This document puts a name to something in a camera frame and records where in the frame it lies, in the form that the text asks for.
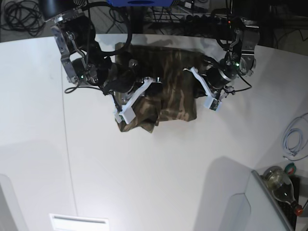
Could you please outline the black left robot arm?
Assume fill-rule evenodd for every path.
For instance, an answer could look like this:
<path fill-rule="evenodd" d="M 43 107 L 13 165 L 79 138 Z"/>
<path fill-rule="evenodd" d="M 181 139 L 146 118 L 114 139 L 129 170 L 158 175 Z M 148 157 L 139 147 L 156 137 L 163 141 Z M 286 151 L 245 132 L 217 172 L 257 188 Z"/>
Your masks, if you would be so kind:
<path fill-rule="evenodd" d="M 215 17 L 223 14 L 226 19 L 226 42 L 219 38 Z M 211 12 L 213 36 L 218 45 L 225 51 L 220 61 L 204 55 L 203 60 L 210 64 L 210 68 L 201 73 L 196 67 L 188 68 L 199 83 L 198 88 L 205 93 L 204 106 L 217 111 L 222 99 L 229 94 L 234 95 L 237 90 L 232 82 L 251 76 L 256 66 L 255 47 L 259 42 L 259 25 L 257 19 L 257 3 L 254 0 L 229 0 L 225 7 Z"/>

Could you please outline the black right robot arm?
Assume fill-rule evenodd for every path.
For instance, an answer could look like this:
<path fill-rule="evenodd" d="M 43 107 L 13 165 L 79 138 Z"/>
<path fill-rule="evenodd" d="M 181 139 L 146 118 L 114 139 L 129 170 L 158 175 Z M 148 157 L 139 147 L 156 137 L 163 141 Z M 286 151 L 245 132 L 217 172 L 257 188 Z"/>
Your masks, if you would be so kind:
<path fill-rule="evenodd" d="M 160 79 L 147 74 L 128 52 L 132 31 L 129 18 L 120 8 L 87 0 L 40 0 L 38 5 L 42 18 L 53 21 L 51 31 L 61 53 L 61 63 L 68 81 L 74 85 L 64 91 L 66 94 L 78 88 L 99 90 L 112 97 L 116 121 L 129 124 L 136 117 L 133 105 L 139 98 L 161 93 Z M 108 7 L 122 17 L 127 39 L 118 50 L 102 51 L 96 41 L 90 14 L 94 7 Z"/>

